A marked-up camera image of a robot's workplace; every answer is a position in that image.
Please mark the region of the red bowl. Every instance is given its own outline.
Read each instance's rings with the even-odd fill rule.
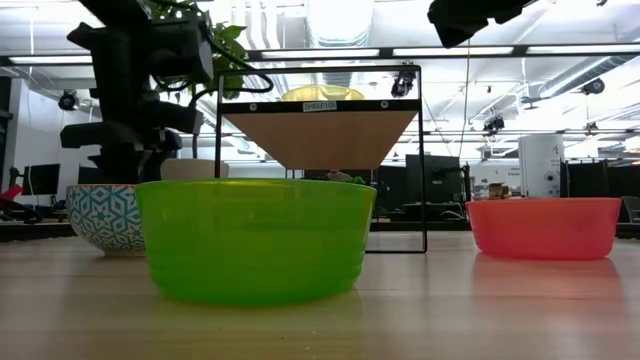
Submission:
[[[488,255],[592,260],[611,252],[621,199],[548,198],[467,203],[473,236]]]

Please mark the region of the patterned ceramic bowl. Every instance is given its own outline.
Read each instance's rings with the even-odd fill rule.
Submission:
[[[134,190],[132,185],[69,186],[67,209],[73,230],[107,256],[144,256]]]

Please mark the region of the green bowl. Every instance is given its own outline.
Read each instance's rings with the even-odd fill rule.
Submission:
[[[353,286],[373,188],[309,180],[161,181],[136,187],[151,277],[189,302],[292,303]]]

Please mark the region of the fluorescent light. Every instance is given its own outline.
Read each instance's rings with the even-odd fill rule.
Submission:
[[[11,56],[9,61],[16,65],[65,65],[79,64],[91,65],[92,60],[89,55],[82,56]]]
[[[348,57],[376,57],[378,49],[333,49],[333,50],[291,50],[291,51],[263,51],[263,59],[310,59],[310,58],[348,58]]]
[[[640,52],[640,44],[530,46],[527,54],[582,54]]]
[[[512,46],[394,49],[393,56],[466,56],[511,54]]]

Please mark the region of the wooden board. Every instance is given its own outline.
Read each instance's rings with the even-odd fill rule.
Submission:
[[[367,255],[351,292],[257,309],[170,301],[145,259],[77,238],[3,244],[0,359],[640,358],[640,242],[579,262],[486,257],[466,232],[429,242],[427,255]]]
[[[287,169],[377,169],[416,111],[228,114]]]

